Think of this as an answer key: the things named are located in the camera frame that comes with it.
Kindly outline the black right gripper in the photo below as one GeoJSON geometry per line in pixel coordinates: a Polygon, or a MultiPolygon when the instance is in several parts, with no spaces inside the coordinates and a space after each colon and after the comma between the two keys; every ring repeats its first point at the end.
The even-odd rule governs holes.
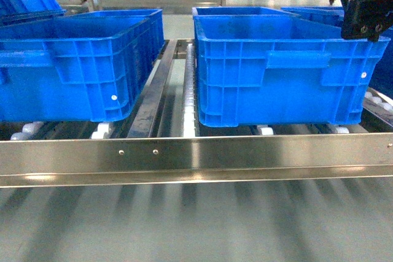
{"type": "Polygon", "coordinates": [[[376,42],[392,26],[392,0],[340,0],[344,9],[341,37],[376,42]]]}

